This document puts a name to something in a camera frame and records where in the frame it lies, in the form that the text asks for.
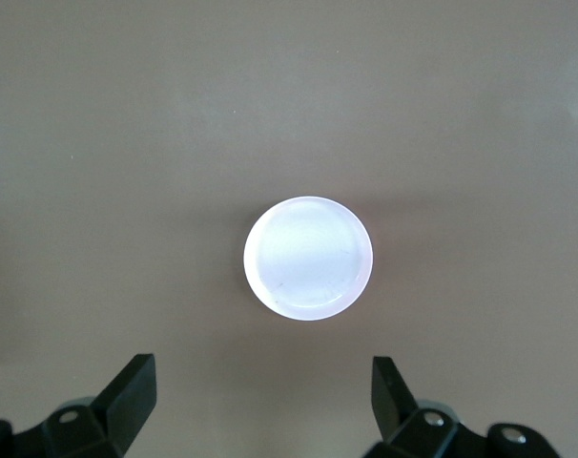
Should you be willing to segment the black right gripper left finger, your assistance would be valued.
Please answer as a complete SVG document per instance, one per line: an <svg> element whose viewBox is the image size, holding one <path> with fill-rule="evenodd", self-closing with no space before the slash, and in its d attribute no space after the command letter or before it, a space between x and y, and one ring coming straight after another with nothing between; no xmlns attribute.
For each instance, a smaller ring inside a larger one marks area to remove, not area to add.
<svg viewBox="0 0 578 458"><path fill-rule="evenodd" d="M0 457L123 457L156 405L155 356L137 354L95 397L69 401L16 433L0 419Z"/></svg>

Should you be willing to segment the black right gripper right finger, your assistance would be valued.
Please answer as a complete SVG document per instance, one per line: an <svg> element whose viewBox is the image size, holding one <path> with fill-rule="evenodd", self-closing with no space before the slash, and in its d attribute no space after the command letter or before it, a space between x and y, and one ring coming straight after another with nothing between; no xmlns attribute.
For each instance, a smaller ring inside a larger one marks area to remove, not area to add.
<svg viewBox="0 0 578 458"><path fill-rule="evenodd" d="M538 431L497 423L486 435L467 428L447 406L416 401L389 357L372 360L371 406L382 440L371 457L557 457Z"/></svg>

